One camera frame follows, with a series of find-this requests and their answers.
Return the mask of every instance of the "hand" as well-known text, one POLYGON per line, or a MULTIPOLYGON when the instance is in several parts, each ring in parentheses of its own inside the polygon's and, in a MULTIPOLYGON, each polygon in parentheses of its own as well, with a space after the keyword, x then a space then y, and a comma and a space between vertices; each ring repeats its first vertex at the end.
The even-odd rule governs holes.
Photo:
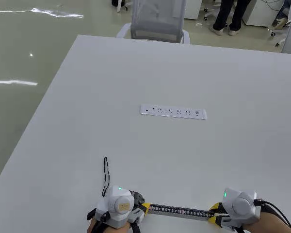
POLYGON ((291 229, 281 219, 264 212, 261 213, 258 222, 244 225, 243 229, 251 233, 291 233, 291 229))
MULTIPOLYGON (((92 233, 92 229, 93 229, 95 223, 96 223, 96 220, 94 218, 92 218, 91 225, 88 227, 87 233, 92 233)), ((127 222, 125 224, 125 226, 120 228, 120 229, 115 229, 115 228, 112 228, 112 227, 108 227, 104 231, 104 233, 127 233, 129 228, 130 228, 130 224, 127 222)))

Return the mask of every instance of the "shoe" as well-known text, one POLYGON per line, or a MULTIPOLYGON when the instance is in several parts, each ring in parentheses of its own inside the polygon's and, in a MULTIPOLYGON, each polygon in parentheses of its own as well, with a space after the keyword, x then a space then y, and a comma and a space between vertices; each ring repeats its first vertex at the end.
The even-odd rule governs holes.
POLYGON ((274 30, 281 30, 287 22, 288 22, 287 18, 281 19, 276 18, 272 23, 272 27, 274 28, 274 30))
POLYGON ((229 34, 230 36, 235 36, 235 35, 237 35, 238 33, 239 33, 239 30, 238 30, 238 31, 233 31, 233 30, 231 30, 231 29, 228 30, 228 34, 229 34))
POLYGON ((216 33, 216 34, 219 35, 219 36, 222 36, 222 35, 223 35, 223 29, 221 29, 221 30, 215 30, 215 29, 213 28, 213 24, 211 24, 211 25, 209 26, 209 30, 212 31, 212 32, 214 32, 214 33, 216 33))

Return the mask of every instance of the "glossy floor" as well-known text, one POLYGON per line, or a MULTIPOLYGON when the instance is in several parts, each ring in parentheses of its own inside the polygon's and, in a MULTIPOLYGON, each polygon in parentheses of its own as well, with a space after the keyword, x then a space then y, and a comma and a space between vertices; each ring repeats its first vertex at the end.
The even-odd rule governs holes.
MULTIPOLYGON (((131 12, 110 2, 0 0, 0 173, 76 36, 114 37, 130 22, 131 12)), ((219 37, 208 30, 213 20, 185 21, 192 44, 280 51, 265 28, 219 37)))

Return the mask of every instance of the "person's legs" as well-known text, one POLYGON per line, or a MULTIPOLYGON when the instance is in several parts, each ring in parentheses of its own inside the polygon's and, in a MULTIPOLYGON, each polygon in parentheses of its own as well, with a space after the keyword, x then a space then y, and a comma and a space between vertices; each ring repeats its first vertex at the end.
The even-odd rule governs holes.
POLYGON ((276 19, 287 18, 287 15, 283 13, 284 9, 289 9, 291 5, 291 0, 285 0, 280 11, 278 12, 276 19))
POLYGON ((222 0, 220 6, 220 12, 213 25, 213 29, 221 30, 225 27, 227 17, 232 9, 234 0, 222 0))
POLYGON ((281 30, 285 24, 288 22, 288 16, 284 14, 284 10, 289 10, 291 5, 291 0, 285 0, 281 9, 279 10, 275 20, 272 23, 274 30, 281 30))
POLYGON ((231 31, 238 31, 242 27, 242 17, 251 0, 238 0, 233 15, 232 23, 229 26, 231 31))

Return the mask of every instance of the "white cabinet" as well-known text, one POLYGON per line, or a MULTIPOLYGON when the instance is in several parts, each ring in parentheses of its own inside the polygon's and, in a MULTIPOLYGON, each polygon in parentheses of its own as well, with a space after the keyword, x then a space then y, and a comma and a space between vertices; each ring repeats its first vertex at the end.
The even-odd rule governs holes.
POLYGON ((252 0, 242 19, 247 25, 269 27, 276 18, 284 0, 252 0))
POLYGON ((197 19, 202 0, 187 0, 184 18, 197 19))

